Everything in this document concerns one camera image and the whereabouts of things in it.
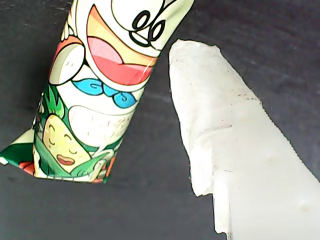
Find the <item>ice pop wrapper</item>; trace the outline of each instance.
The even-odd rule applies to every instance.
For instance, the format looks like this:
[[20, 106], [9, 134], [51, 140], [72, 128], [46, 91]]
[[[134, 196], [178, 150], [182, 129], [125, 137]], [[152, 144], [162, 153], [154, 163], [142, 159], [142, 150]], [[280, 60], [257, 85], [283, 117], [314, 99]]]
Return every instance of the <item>ice pop wrapper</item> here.
[[0, 153], [36, 178], [107, 182], [161, 50], [194, 0], [74, 0], [32, 128]]

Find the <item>dark gray surface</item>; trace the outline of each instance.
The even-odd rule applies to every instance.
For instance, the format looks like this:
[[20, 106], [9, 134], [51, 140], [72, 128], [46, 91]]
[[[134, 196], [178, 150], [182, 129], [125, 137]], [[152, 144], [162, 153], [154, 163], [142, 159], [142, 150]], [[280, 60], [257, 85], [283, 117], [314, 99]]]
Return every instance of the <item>dark gray surface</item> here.
[[[197, 0], [174, 34], [218, 45], [320, 178], [317, 0]], [[30, 127], [67, 16], [66, 0], [0, 0], [0, 148]], [[222, 240], [212, 198], [191, 190], [171, 102], [168, 49], [107, 185], [38, 180], [0, 167], [1, 240]]]

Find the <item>cartoon character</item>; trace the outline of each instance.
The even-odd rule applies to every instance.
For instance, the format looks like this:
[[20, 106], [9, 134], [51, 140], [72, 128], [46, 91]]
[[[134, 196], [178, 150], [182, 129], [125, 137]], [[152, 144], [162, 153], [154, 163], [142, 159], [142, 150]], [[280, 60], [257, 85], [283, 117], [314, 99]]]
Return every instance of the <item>cartoon character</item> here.
[[110, 173], [153, 66], [192, 3], [73, 2], [34, 122], [37, 177], [94, 182]]

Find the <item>open cartoon mouth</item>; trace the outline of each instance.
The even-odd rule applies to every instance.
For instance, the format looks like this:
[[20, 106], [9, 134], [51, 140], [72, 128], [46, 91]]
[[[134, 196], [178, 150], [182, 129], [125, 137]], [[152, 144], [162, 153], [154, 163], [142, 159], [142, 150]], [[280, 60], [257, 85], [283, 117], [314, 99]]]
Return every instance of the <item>open cartoon mouth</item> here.
[[75, 164], [75, 160], [73, 158], [70, 157], [66, 157], [66, 156], [62, 156], [60, 154], [58, 154], [56, 156], [56, 159], [59, 161], [59, 163], [61, 163], [62, 165], [66, 165], [66, 166], [71, 166], [73, 164]]
[[[146, 81], [152, 73], [157, 58], [144, 56], [126, 46], [103, 21], [95, 6], [92, 7], [88, 17], [87, 35], [94, 63], [111, 81], [132, 86]], [[133, 56], [131, 63], [125, 63], [116, 49], [123, 55]]]

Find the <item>cartoon face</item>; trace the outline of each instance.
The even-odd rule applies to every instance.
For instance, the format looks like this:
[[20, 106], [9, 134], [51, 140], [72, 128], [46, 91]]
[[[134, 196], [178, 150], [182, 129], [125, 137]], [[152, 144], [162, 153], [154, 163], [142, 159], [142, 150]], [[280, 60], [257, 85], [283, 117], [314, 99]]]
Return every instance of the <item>cartoon face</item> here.
[[56, 115], [51, 115], [45, 123], [43, 143], [58, 164], [68, 173], [91, 159]]
[[193, 0], [86, 0], [73, 5], [86, 60], [105, 84], [133, 92], [148, 81], [162, 48]]

